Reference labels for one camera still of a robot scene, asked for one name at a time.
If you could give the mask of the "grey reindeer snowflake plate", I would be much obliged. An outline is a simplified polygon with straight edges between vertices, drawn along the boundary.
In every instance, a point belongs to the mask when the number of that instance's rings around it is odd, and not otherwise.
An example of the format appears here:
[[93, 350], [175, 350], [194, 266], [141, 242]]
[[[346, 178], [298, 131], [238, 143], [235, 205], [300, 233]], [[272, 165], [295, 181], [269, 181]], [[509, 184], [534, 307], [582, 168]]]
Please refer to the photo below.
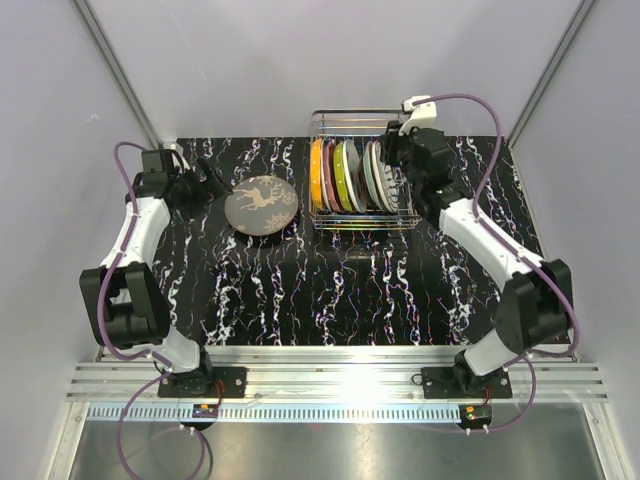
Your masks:
[[299, 211], [294, 187], [279, 177], [260, 175], [243, 180], [226, 198], [229, 224], [249, 236], [269, 236], [283, 230]]

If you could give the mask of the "red floral plate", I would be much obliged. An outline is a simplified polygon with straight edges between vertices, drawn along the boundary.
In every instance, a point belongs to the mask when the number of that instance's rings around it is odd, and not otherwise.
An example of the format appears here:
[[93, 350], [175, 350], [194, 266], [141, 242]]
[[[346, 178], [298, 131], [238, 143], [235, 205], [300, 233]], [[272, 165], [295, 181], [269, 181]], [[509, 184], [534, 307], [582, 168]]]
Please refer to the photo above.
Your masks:
[[371, 196], [369, 194], [369, 190], [368, 190], [368, 184], [367, 184], [367, 180], [366, 180], [366, 175], [364, 173], [364, 169], [361, 168], [359, 170], [359, 182], [361, 185], [361, 191], [362, 191], [362, 199], [366, 202], [366, 209], [370, 210], [374, 207], [374, 202], [371, 199]]

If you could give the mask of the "mint green floral plate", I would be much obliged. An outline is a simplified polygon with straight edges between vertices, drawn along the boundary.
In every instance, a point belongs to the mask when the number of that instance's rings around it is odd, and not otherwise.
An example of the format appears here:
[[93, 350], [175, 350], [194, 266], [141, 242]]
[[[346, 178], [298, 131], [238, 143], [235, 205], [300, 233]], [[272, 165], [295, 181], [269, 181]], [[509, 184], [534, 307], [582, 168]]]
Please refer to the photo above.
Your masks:
[[376, 184], [373, 170], [372, 170], [371, 147], [372, 147], [371, 141], [368, 141], [366, 146], [364, 147], [363, 160], [362, 160], [364, 178], [365, 178], [367, 191], [371, 199], [372, 206], [375, 207], [378, 211], [384, 212], [384, 207], [378, 195], [377, 184]]

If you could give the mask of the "pink polka dot plate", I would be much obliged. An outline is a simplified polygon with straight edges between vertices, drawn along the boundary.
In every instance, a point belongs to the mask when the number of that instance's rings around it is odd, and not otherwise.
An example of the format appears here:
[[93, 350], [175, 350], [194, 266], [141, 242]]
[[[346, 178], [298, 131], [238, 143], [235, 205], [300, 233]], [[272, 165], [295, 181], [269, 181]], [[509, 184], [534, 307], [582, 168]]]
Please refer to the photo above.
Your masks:
[[334, 185], [334, 176], [333, 176], [333, 152], [334, 152], [335, 144], [332, 140], [324, 139], [323, 140], [323, 175], [324, 175], [324, 184], [326, 187], [327, 193], [327, 202], [329, 204], [330, 209], [334, 213], [341, 213], [342, 207], [339, 202], [339, 197], [336, 191], [336, 187]]

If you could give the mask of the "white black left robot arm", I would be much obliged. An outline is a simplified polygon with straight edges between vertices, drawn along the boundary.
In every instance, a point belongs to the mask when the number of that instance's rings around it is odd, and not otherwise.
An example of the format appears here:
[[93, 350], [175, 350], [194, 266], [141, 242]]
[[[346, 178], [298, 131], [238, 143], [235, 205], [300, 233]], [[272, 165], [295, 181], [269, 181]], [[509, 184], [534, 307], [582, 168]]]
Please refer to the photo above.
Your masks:
[[125, 219], [114, 246], [79, 286], [96, 342], [122, 362], [151, 360], [168, 398], [233, 396], [229, 369], [215, 367], [204, 346], [180, 333], [152, 265], [174, 213], [192, 218], [229, 194], [204, 161], [197, 174], [175, 148], [142, 149], [142, 170], [123, 178]]

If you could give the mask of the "white blue striped plate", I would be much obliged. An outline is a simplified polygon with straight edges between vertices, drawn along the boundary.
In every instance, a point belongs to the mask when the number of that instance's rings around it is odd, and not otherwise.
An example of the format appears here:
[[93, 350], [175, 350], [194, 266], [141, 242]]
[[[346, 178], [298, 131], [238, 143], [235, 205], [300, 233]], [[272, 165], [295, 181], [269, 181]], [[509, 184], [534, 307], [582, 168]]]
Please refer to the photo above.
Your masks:
[[382, 149], [379, 141], [372, 145], [372, 169], [378, 188], [378, 196], [387, 212], [399, 211], [398, 185], [392, 168], [382, 161]]

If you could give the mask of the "white watermelon pattern plate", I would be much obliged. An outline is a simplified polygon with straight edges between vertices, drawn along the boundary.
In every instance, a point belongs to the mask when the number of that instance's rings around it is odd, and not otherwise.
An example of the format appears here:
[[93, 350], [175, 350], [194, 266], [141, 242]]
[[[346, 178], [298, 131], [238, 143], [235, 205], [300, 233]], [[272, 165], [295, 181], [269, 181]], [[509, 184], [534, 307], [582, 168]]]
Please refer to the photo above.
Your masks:
[[364, 214], [367, 209], [367, 203], [362, 190], [360, 179], [361, 157], [357, 151], [355, 143], [351, 139], [344, 141], [344, 153], [347, 164], [347, 189], [354, 210]]

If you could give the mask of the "lime green polka dot plate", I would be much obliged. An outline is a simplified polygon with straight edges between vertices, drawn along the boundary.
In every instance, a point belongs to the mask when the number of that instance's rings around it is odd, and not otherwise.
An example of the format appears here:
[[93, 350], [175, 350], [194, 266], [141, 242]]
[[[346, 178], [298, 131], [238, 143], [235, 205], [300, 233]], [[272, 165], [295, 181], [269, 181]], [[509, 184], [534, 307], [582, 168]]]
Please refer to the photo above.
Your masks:
[[348, 187], [349, 168], [347, 160], [347, 147], [351, 140], [343, 140], [337, 144], [333, 153], [334, 184], [338, 192], [339, 203], [344, 212], [354, 213], [355, 207], [351, 200]]

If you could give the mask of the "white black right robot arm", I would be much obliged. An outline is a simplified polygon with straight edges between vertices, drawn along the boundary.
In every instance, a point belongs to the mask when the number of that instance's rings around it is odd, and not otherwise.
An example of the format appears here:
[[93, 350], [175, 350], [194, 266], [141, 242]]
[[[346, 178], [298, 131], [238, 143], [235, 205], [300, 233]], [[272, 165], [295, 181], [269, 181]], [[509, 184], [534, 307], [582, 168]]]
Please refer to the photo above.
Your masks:
[[569, 266], [531, 252], [502, 230], [449, 169], [445, 134], [394, 120], [380, 138], [381, 161], [402, 171], [416, 211], [456, 241], [500, 290], [493, 328], [459, 352], [439, 383], [446, 392], [479, 398], [506, 367], [534, 348], [577, 330]]

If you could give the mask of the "yellow polka dot plate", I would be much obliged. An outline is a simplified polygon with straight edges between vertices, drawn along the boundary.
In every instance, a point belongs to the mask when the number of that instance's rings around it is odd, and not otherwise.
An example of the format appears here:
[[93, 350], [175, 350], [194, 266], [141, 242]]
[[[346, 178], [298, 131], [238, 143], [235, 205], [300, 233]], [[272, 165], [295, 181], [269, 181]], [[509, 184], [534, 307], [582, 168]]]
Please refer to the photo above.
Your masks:
[[323, 192], [322, 192], [322, 140], [315, 139], [311, 143], [310, 167], [309, 167], [309, 185], [311, 194], [311, 203], [316, 210], [324, 209]]

